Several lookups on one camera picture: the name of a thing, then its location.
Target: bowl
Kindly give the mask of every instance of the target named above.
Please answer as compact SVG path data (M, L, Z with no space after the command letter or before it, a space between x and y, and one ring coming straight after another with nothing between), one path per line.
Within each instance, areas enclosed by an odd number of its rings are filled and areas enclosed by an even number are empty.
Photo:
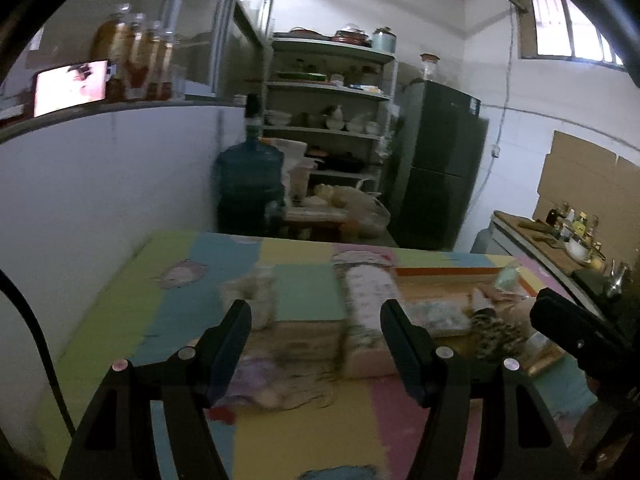
M589 248L575 237L567 242L566 252L574 261L582 264L586 263L589 256Z
M379 135L380 125L376 121L369 121L365 124L365 130L369 135Z
M326 127L330 130L341 130L344 128L344 121L328 118L326 120Z
M266 116L267 124L271 126L289 126L291 124L291 117L280 116Z
M360 122L354 123L353 121L349 121L347 123L347 130L352 134L361 134L364 131L364 124Z
M279 110L267 110L264 114L267 124L271 126L289 126L292 114Z

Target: white bowl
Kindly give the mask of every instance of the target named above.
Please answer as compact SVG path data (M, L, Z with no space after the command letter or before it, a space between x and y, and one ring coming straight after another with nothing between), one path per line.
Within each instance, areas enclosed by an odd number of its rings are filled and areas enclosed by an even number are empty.
M267 115L265 118L267 124L271 126L289 126L291 124L291 117Z
M566 244L566 252L576 262L585 263L589 256L589 250L583 244L571 238Z
M352 134L361 134L364 131L364 124L350 121L347 123L347 130Z
M330 130L341 130L344 128L344 121L329 118L326 120L326 127Z
M380 125L376 121L369 121L365 124L365 130L369 135L379 135Z

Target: bottle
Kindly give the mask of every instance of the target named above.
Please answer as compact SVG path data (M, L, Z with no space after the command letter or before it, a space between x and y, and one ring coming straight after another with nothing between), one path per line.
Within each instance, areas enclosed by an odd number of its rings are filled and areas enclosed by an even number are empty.
M562 207L558 210L558 216L561 218L566 218L566 216L569 214L569 209L571 209L569 203L562 202Z
M148 75L146 82L147 101L155 101L158 99L158 90L160 88L160 74L162 69L162 61L166 44L162 38L162 23L153 22L151 28L147 31L149 35L149 52L148 52Z
M89 52L91 60L108 59L111 63L110 78L105 85L106 98L111 103L124 101L124 63L127 60L127 37L130 33L128 11L129 4L118 5L111 18L96 31Z
M591 248L591 257L589 259L589 264L591 266L591 269L595 270L596 272L602 272L605 267L605 257L600 250L601 247L601 242L593 242Z
M263 236L282 216L284 154L258 140L262 130L260 101L247 96L244 111L246 140L218 155L214 171L214 197L220 232Z
M136 14L127 36L129 55L124 63L127 72L125 97L127 100L138 100L144 97L143 84L148 73L146 55L148 54L149 36L144 29L146 16Z
M584 234L584 241L587 243L592 243L593 239L596 236L596 229L598 228L598 224L600 223L600 219L597 215L593 215L591 217L591 221L589 222L589 227Z
M587 214L584 211L580 212L580 217L574 221L573 226L574 233L582 238L587 231Z
M119 4L116 12L95 32L89 56L91 60L108 59L112 63L124 63L127 59L127 35L129 4Z
M166 101L171 98L172 94L172 72L171 72L171 60L174 56L175 38L172 30L166 30L164 32L164 54L160 64L160 96L161 101Z
M570 208L564 218L558 218L560 222L559 237L562 241L568 242L571 236L574 234L572 222L574 220L575 211Z
M556 224L556 220L558 220L558 208L556 206L553 206L550 210L549 213L546 215L546 220L545 222L548 225L555 225Z

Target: glass jar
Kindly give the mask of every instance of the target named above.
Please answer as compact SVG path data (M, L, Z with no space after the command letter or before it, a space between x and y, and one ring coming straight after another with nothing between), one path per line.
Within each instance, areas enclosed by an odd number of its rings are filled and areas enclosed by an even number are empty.
M422 58L422 79L435 81L440 58L435 54L420 54L420 58Z

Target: pot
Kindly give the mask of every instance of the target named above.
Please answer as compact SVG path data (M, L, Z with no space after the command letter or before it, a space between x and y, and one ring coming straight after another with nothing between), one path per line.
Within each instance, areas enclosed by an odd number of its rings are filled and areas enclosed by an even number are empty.
M391 33L389 27L380 27L371 37L371 47L393 54L396 51L396 39L396 35Z
M571 238L566 244L566 251L578 263L586 263L589 256L589 248L576 237Z

